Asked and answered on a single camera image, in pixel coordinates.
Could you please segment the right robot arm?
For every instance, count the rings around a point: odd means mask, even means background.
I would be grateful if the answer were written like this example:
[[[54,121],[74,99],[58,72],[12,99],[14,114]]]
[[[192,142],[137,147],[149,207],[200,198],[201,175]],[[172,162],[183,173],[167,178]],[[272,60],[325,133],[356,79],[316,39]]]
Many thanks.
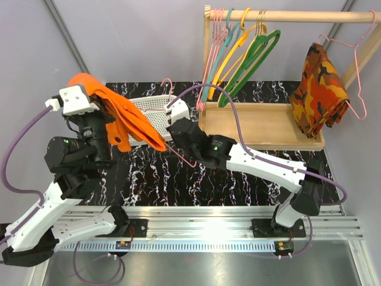
[[[183,117],[167,127],[173,142],[209,169],[243,172],[272,181],[290,194],[270,219],[253,219],[255,237],[299,236],[304,216],[320,213],[324,193],[323,166],[316,159],[308,163],[284,160],[244,147],[223,135],[207,135]]]

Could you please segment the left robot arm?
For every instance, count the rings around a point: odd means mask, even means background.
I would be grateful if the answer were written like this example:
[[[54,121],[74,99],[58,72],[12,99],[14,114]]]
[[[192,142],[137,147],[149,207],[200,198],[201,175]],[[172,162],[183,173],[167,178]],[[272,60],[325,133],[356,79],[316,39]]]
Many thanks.
[[[109,169],[114,162],[108,146],[107,123],[113,121],[97,103],[77,105],[63,111],[63,118],[79,128],[76,138],[53,137],[45,154],[45,162],[53,181],[45,192],[18,189],[7,179],[7,163],[12,151],[26,132],[50,111],[63,108],[58,100],[46,103],[13,139],[1,163],[1,181],[12,192],[36,194],[39,199],[13,223],[1,224],[2,263],[8,266],[32,267],[49,258],[68,244],[90,237],[122,237],[129,230],[130,220],[124,208],[112,205],[105,214],[73,223],[59,224],[58,219],[71,207],[90,196],[100,182],[99,170]]]

